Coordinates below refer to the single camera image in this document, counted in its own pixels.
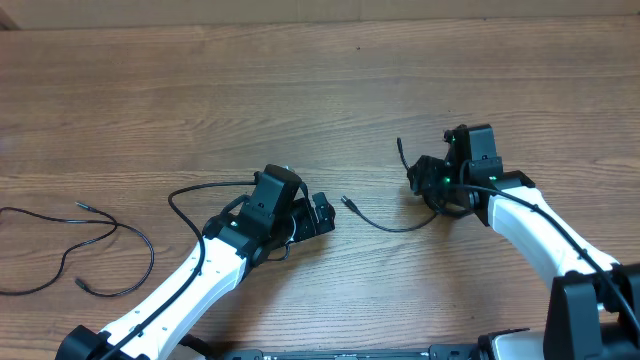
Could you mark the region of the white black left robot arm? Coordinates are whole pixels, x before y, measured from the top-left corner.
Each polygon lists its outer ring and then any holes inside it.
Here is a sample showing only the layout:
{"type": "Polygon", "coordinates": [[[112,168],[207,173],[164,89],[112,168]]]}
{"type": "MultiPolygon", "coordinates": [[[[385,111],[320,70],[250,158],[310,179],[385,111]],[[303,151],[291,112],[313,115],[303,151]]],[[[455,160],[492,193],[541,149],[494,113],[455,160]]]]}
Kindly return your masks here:
{"type": "Polygon", "coordinates": [[[204,227],[190,223],[197,243],[187,259],[146,299],[93,332],[76,327],[56,353],[63,360],[167,359],[225,294],[277,249],[335,228],[335,210],[292,170],[269,164],[204,227]]]}

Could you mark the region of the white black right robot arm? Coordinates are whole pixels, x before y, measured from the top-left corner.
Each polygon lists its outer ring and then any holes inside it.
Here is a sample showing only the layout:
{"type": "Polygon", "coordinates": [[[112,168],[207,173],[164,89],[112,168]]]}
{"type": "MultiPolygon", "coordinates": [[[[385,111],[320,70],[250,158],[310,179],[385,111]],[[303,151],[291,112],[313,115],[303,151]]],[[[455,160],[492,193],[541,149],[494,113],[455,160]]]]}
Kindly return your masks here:
{"type": "Polygon", "coordinates": [[[638,265],[623,265],[591,245],[527,175],[505,171],[490,125],[459,125],[443,139],[445,157],[423,155],[406,168],[411,191],[439,215],[476,215],[520,252],[550,290],[543,331],[483,335],[469,358],[638,358],[638,265]]]}

